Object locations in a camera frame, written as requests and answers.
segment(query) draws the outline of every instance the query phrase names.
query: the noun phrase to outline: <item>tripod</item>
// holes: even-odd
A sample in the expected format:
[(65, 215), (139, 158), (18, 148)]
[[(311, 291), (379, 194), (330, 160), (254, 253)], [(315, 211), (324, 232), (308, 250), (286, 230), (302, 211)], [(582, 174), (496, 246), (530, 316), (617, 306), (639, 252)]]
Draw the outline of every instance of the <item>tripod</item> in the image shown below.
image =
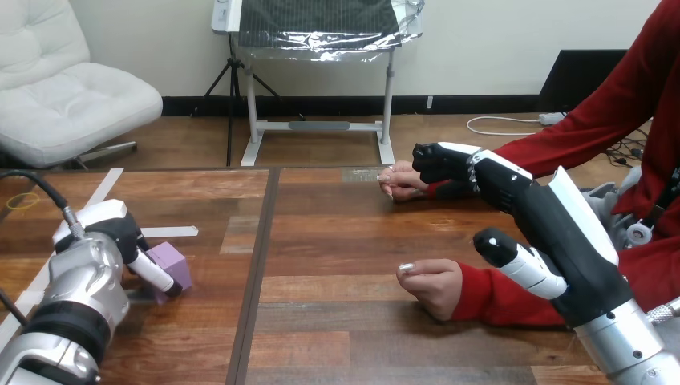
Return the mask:
[[(208, 97), (210, 96), (210, 93), (213, 92), (213, 89), (215, 86), (220, 82), (222, 77), (225, 75), (227, 70), (231, 68), (231, 79), (229, 80), (229, 128), (227, 131), (227, 167), (231, 165), (232, 161), (232, 129), (233, 129), (233, 109), (234, 109), (234, 96), (236, 96), (236, 99), (241, 101), (241, 92), (239, 91), (238, 87), (238, 69), (242, 68), (245, 69), (245, 65), (243, 64), (242, 61), (239, 59), (236, 59), (236, 56), (234, 54), (234, 49), (232, 46), (232, 34), (228, 34), (229, 36), (229, 58), (227, 59), (227, 65), (225, 68), (222, 69), (222, 72), (217, 76), (217, 79), (215, 79), (214, 82), (212, 82), (212, 86), (208, 89), (208, 92), (205, 93), (203, 96), (203, 102), (204, 105), (206, 104)], [(253, 78), (261, 84), (264, 88), (266, 88), (267, 91), (269, 91), (270, 94), (272, 94), (277, 101), (281, 102), (281, 96), (275, 92), (274, 89), (272, 89), (267, 83), (265, 83), (264, 80), (260, 79), (259, 76), (255, 75), (253, 73)], [(198, 115), (198, 107), (194, 108), (194, 112), (192, 116), (197, 116)]]

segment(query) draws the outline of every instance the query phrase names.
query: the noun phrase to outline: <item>red sweater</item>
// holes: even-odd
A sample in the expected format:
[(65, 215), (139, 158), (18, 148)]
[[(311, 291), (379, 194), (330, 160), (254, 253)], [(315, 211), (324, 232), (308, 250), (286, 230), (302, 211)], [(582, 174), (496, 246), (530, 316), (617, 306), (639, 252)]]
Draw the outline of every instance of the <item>red sweater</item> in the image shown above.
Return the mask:
[[(496, 153), (535, 177), (576, 167), (654, 117), (642, 178), (613, 213), (645, 217), (680, 164), (680, 0), (663, 0), (609, 78), (559, 124)], [(647, 311), (680, 295), (680, 199), (666, 210), (647, 245), (619, 253), (619, 270)], [(453, 319), (494, 325), (561, 325), (550, 303), (494, 269), (461, 265), (463, 293)]]

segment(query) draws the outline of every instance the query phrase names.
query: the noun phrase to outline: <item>white tape strip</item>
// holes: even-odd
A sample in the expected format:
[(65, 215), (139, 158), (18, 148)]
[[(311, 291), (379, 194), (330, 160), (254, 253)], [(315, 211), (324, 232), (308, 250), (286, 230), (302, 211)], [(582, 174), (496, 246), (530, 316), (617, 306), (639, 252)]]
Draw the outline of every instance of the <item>white tape strip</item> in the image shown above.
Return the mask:
[[(99, 187), (97, 187), (92, 194), (90, 200), (87, 201), (85, 207), (103, 202), (122, 173), (122, 168), (112, 168), (102, 182), (99, 183)], [(30, 310), (33, 309), (33, 306), (42, 301), (48, 283), (50, 283), (50, 275), (47, 271), (47, 262), (45, 262), (45, 265), (42, 266), (38, 275), (35, 276), (33, 282), (28, 286), (28, 289), (21, 293), (17, 299), (16, 305), (19, 308), (19, 311), (24, 315), (28, 315)], [(12, 314), (8, 314), (5, 317), (5, 320), (2, 321), (2, 325), (0, 325), (0, 351), (5, 349), (7, 343), (14, 337), (14, 333), (17, 332), (17, 329), (20, 326), (19, 321), (17, 321)]]
[(118, 178), (120, 178), (120, 175), (122, 173), (123, 173), (122, 168), (112, 168), (111, 170), (109, 170), (108, 174), (102, 180), (102, 183), (100, 183), (99, 187), (95, 190), (94, 193), (92, 193), (92, 197), (90, 197), (90, 200), (87, 201), (85, 207), (104, 202), (104, 199), (106, 199), (106, 195), (108, 195), (108, 193), (111, 191), (113, 185), (116, 183), (116, 181), (118, 181)]
[(143, 227), (142, 235), (146, 238), (195, 237), (198, 235), (198, 229), (196, 226)]

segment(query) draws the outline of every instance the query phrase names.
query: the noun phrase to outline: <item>white cushioned chair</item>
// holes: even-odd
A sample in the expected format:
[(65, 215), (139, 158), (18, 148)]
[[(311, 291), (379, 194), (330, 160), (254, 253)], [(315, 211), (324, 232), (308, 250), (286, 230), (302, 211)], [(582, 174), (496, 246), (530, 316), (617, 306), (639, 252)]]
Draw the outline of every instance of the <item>white cushioned chair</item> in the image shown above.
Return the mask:
[(0, 152), (45, 168), (135, 146), (84, 154), (163, 108), (144, 81), (89, 60), (67, 0), (0, 0)]

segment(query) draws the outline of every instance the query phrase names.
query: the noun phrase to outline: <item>robotic hand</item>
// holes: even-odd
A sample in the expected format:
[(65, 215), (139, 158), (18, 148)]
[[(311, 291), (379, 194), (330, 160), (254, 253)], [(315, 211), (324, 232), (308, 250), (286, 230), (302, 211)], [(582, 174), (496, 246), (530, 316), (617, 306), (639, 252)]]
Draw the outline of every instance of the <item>robotic hand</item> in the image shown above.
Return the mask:
[(63, 209), (52, 240), (50, 286), (42, 302), (0, 354), (0, 385), (97, 384), (99, 364), (130, 308), (123, 265), (176, 297), (182, 287), (147, 254), (148, 244), (122, 201)]
[(533, 247), (485, 229), (475, 235), (475, 248), (525, 290), (550, 300), (609, 381), (678, 381), (680, 363), (653, 326), (659, 313), (663, 319), (677, 315), (678, 301), (652, 310), (650, 318), (640, 309), (606, 231), (562, 167), (540, 186), (529, 172), (474, 146), (417, 144), (413, 157), (423, 182), (467, 181), (514, 217)]

